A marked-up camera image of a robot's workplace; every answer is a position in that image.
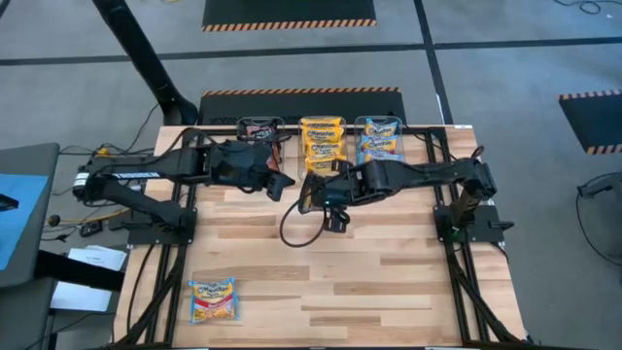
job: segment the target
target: black and orange hazard tape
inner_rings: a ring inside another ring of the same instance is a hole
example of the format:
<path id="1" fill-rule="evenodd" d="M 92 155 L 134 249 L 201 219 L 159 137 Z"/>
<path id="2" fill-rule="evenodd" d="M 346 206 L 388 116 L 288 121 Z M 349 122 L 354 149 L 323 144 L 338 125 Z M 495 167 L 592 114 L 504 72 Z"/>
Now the black and orange hazard tape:
<path id="1" fill-rule="evenodd" d="M 278 116 L 296 125 L 302 116 L 395 115 L 405 119 L 399 87 L 213 89 L 203 92 L 199 124 L 235 125 L 240 118 Z"/>
<path id="2" fill-rule="evenodd" d="M 613 96 L 619 95 L 619 89 L 611 89 L 611 90 L 603 90 L 603 91 L 590 91 L 590 92 L 581 92 L 581 93 L 566 93 L 563 95 L 557 95 L 557 99 L 559 101 L 573 99 L 573 98 L 588 98 L 588 97 L 602 97 L 602 96 Z"/>
<path id="3" fill-rule="evenodd" d="M 376 19 L 336 19 L 336 20 L 295 20 L 281 22 L 262 23 L 232 23 L 232 24 L 208 24 L 201 29 L 204 32 L 217 31 L 249 31 L 249 30 L 273 30 L 273 29 L 313 29 L 313 28 L 344 28 L 376 26 Z"/>
<path id="4" fill-rule="evenodd" d="M 622 152 L 622 93 L 619 89 L 566 93 L 557 98 L 588 155 Z"/>
<path id="5" fill-rule="evenodd" d="M 339 93 L 339 92 L 401 92 L 399 87 L 316 87 L 316 88 L 254 88 L 240 90 L 205 90 L 207 95 L 285 94 L 285 93 Z"/>

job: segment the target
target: gray floor tile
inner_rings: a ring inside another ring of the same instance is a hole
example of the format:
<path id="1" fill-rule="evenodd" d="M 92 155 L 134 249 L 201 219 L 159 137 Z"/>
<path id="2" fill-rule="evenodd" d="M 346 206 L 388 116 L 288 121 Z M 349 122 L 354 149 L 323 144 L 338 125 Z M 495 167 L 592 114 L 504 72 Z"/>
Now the gray floor tile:
<path id="1" fill-rule="evenodd" d="M 544 344 L 619 348 L 620 269 L 590 250 L 575 217 L 575 187 L 620 170 L 622 155 L 585 155 L 557 93 L 617 88 L 621 46 L 440 52 L 456 123 L 472 123 L 499 188 L 510 269 L 529 333 Z M 620 254 L 619 205 L 582 203 L 589 234 Z"/>
<path id="2" fill-rule="evenodd" d="M 225 33 L 201 31 L 204 1 L 127 3 L 157 53 L 422 42 L 410 0 L 375 0 L 377 27 Z M 123 51 L 90 1 L 13 1 L 0 21 L 0 58 L 105 54 Z"/>
<path id="3" fill-rule="evenodd" d="M 594 16 L 552 0 L 424 0 L 424 5 L 435 43 L 622 36 L 622 6 L 612 4 L 602 4 Z"/>

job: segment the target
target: black pole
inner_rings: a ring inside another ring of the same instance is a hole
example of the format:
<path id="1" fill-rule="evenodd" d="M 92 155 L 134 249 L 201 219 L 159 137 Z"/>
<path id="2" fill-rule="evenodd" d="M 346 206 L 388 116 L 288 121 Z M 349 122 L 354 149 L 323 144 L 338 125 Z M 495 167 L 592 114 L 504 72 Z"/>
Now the black pole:
<path id="1" fill-rule="evenodd" d="M 434 153 L 434 145 L 432 141 L 432 134 L 425 133 L 426 138 L 426 151 L 428 153 L 428 160 L 430 163 L 436 162 L 436 154 Z M 445 205 L 443 202 L 443 192 L 440 186 L 434 186 L 434 196 L 436 198 L 436 205 Z M 451 237 L 446 235 L 443 238 L 443 247 L 445 249 L 445 256 L 449 257 L 455 255 L 454 245 L 451 241 Z M 454 304 L 456 307 L 456 316 L 458 318 L 458 329 L 460 330 L 460 339 L 463 344 L 470 340 L 470 332 L 468 330 L 467 323 L 467 311 L 465 310 L 465 301 L 463 300 L 463 293 L 460 289 L 460 284 L 456 278 L 451 274 L 451 266 L 447 264 L 449 269 L 449 281 L 451 282 L 451 290 L 454 295 Z"/>
<path id="2" fill-rule="evenodd" d="M 164 124 L 194 125 L 198 119 L 196 106 L 177 91 L 125 0 L 92 1 L 152 90 L 164 114 Z"/>

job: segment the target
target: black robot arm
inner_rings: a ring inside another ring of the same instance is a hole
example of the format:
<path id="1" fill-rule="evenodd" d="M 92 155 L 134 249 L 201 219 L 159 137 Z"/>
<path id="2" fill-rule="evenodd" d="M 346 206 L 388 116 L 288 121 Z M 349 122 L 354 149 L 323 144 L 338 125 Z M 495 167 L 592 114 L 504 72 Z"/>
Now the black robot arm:
<path id="1" fill-rule="evenodd" d="M 174 201 L 157 201 L 119 183 L 122 180 L 168 179 L 183 185 L 236 187 L 245 193 L 266 189 L 274 201 L 283 188 L 294 184 L 285 174 L 267 165 L 272 149 L 262 144 L 225 141 L 182 148 L 158 157 L 94 157 L 79 167 L 73 194 L 84 203 L 110 200 L 151 216 L 154 224 L 179 228 L 187 222 Z"/>
<path id="2" fill-rule="evenodd" d="M 497 187 L 487 164 L 476 158 L 458 159 L 453 162 L 430 164 L 406 164 L 394 160 L 373 160 L 358 166 L 336 162 L 339 175 L 322 177 L 307 175 L 298 211 L 329 210 L 326 230 L 344 232 L 349 217 L 348 206 L 366 205 L 395 195 L 404 189 L 439 185 L 460 184 L 460 199 L 452 203 L 452 218 L 460 227 L 473 221 L 473 210 L 481 201 L 488 200 Z"/>

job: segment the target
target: wood plank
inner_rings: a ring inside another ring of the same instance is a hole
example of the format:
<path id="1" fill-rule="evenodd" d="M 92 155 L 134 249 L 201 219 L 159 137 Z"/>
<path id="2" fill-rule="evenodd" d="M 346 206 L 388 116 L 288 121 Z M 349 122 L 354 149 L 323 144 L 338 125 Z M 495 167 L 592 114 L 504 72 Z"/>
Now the wood plank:
<path id="1" fill-rule="evenodd" d="M 182 129 L 163 127 L 156 153 L 168 148 Z M 473 129 L 448 126 L 446 131 L 452 153 L 470 156 L 476 147 Z M 351 158 L 352 139 L 348 140 Z M 407 161 L 427 161 L 423 142 L 413 136 L 404 136 L 403 142 Z M 350 208 L 352 223 L 346 233 L 325 232 L 311 246 L 292 249 L 280 241 L 279 224 L 300 195 L 297 158 L 297 138 L 293 137 L 285 145 L 283 166 L 296 185 L 284 190 L 280 202 L 271 201 L 265 192 L 244 194 L 232 188 L 199 187 L 198 225 L 188 249 L 184 282 L 234 276 L 241 319 L 189 325 L 190 288 L 184 286 L 173 345 L 459 345 L 444 249 L 432 221 L 432 189 L 404 191 L 379 203 Z M 167 181 L 149 181 L 147 195 L 169 199 L 172 188 Z M 291 241 L 302 242 L 317 232 L 321 221 L 321 213 L 301 216 L 294 211 L 284 233 Z M 505 258 L 490 244 L 471 247 L 482 297 L 511 332 L 523 336 Z M 171 263 L 176 249 L 172 251 Z M 115 320 L 116 337 L 125 334 L 131 290 L 146 252 L 146 247 L 137 247 L 130 253 Z M 151 300 L 159 252 L 156 246 L 146 264 L 132 307 L 132 322 Z M 163 337 L 167 306 L 168 299 L 158 315 L 158 338 Z M 471 333 L 476 334 L 470 306 L 466 313 Z"/>

